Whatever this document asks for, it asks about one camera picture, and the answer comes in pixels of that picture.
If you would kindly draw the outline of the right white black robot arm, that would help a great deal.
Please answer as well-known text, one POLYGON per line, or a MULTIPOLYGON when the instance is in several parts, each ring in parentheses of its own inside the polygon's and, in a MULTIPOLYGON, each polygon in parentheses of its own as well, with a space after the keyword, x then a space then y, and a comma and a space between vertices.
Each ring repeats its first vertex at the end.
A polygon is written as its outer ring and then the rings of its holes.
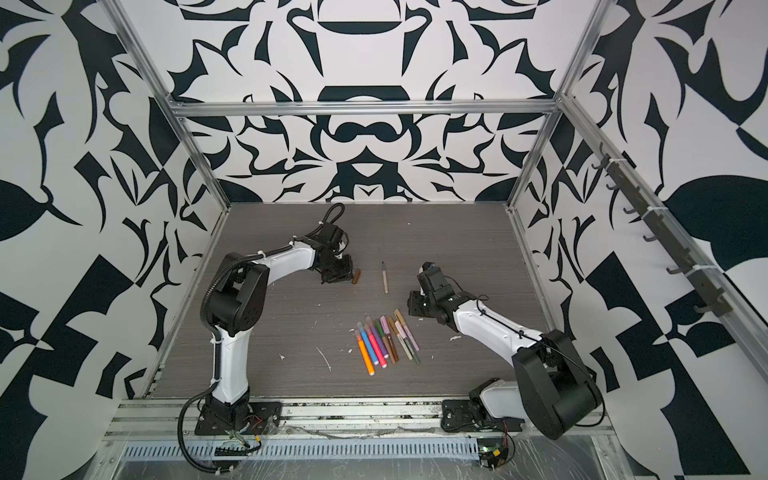
POLYGON ((494 428, 508 419, 529 421, 556 440, 573 427, 585 428, 590 413, 606 413, 603 395, 560 330, 540 332, 502 316, 477 295, 453 286, 432 262, 417 274, 419 288, 409 294, 412 316, 432 318, 472 338, 512 367, 515 380, 491 379, 469 394, 472 423, 494 428))

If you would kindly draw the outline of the tan brown marker pen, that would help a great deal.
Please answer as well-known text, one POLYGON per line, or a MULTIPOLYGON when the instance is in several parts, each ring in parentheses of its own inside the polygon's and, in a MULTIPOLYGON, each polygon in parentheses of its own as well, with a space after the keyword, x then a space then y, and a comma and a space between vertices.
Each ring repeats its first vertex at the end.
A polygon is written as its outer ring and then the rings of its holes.
POLYGON ((381 273, 382 273, 382 282, 383 282, 383 289, 385 294, 389 294, 389 282, 388 282, 388 274, 386 269, 386 264, 384 261, 381 262, 381 273))

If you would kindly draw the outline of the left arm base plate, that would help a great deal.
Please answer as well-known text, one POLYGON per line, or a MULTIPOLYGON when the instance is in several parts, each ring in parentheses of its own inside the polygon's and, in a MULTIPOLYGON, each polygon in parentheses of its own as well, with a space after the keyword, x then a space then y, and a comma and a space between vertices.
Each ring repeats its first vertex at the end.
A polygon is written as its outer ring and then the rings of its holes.
POLYGON ((194 433, 197 436, 224 435, 233 431, 263 434, 279 424, 282 407, 283 404, 276 401, 227 404, 215 398, 207 399, 194 433))

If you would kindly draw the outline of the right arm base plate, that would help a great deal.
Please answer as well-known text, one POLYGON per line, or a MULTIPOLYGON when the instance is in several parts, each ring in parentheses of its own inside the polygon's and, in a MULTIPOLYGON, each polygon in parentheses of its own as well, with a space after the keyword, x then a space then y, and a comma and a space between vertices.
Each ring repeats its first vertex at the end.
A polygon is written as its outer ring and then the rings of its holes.
POLYGON ((440 428, 448 433, 504 431, 521 432, 525 420, 515 417, 491 417, 473 400, 443 400, 440 428))

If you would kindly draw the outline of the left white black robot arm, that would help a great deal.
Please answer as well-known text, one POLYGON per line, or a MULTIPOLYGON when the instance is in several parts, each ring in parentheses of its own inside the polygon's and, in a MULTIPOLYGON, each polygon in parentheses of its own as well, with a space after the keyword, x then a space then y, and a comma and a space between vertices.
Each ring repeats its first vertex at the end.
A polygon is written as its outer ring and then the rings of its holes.
POLYGON ((247 357, 252 330, 263 314, 268 287, 302 271, 315 271, 323 284, 349 281, 353 261, 346 252, 348 234, 333 223, 320 224, 287 245, 255 254, 225 256, 200 306, 210 331, 213 371, 202 394, 206 420, 221 429, 240 430, 249 416, 247 357))

